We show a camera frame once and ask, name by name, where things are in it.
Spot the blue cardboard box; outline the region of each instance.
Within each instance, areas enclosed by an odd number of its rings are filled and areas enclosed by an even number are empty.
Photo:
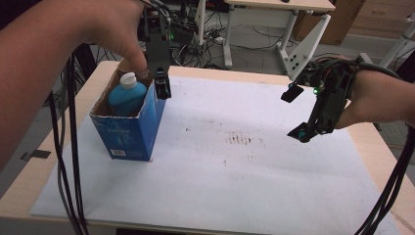
[[[121,62],[108,86],[97,100],[89,116],[113,159],[149,161],[153,152],[165,100],[157,98],[155,84],[149,75],[137,78],[147,88],[143,107],[132,117],[115,117],[108,104],[110,92],[128,72]]]

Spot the wooden table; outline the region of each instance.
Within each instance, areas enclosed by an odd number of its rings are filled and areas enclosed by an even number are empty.
[[[115,71],[118,62],[103,62],[88,82],[76,96],[77,123],[85,117],[98,94],[102,92]],[[200,77],[209,79],[228,79],[249,82],[265,82],[274,84],[288,84],[286,76],[247,73],[223,70],[204,70],[171,67],[170,75],[184,77]],[[368,172],[380,191],[383,190],[392,169],[396,163],[391,151],[371,123],[361,123],[348,128],[355,143],[356,149],[362,157]],[[49,134],[39,147],[39,150],[51,151],[51,156],[44,159],[31,159],[22,173],[0,200],[0,217],[25,224],[31,221],[61,222],[68,224],[65,219],[35,217],[29,214],[30,208],[37,200],[42,188],[49,178],[49,174],[57,162],[54,153],[53,135]],[[407,177],[404,178],[399,196],[392,208],[397,227],[401,234],[415,234],[415,188]],[[108,226],[108,224],[92,224],[95,226]]]

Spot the finger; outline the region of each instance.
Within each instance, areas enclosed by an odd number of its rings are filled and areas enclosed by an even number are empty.
[[[146,76],[148,72],[147,59],[138,43],[133,43],[123,56],[128,61],[130,68],[139,76]]]

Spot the white stand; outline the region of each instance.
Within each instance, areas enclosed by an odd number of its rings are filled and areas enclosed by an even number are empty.
[[[397,57],[402,49],[408,44],[409,39],[415,33],[415,22],[411,22],[409,28],[399,37],[399,40],[393,45],[388,54],[379,63],[379,66],[386,68],[393,58]]]
[[[302,69],[311,60],[318,43],[320,42],[321,36],[330,21],[330,15],[324,15],[321,17],[320,22],[314,27],[314,29],[308,34],[308,36],[300,43],[300,45],[291,53],[287,55],[285,46],[287,42],[283,40],[278,50],[284,61],[284,66],[287,72],[287,76],[290,80],[296,80]]]

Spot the wearable gripper device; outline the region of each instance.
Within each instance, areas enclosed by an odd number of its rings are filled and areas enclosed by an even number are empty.
[[[352,61],[325,57],[309,62],[281,99],[291,103],[303,91],[299,86],[303,85],[314,87],[316,102],[308,122],[301,123],[288,135],[306,143],[317,134],[332,133],[350,98],[355,75],[360,70],[380,71],[398,77],[393,71],[365,63],[360,58]]]
[[[146,43],[146,57],[149,71],[155,81],[159,99],[171,98],[168,69],[170,67],[170,43],[189,45],[198,27],[189,21],[183,11],[169,11],[170,22],[161,14],[160,9],[146,8],[139,24],[137,34],[140,41]]]

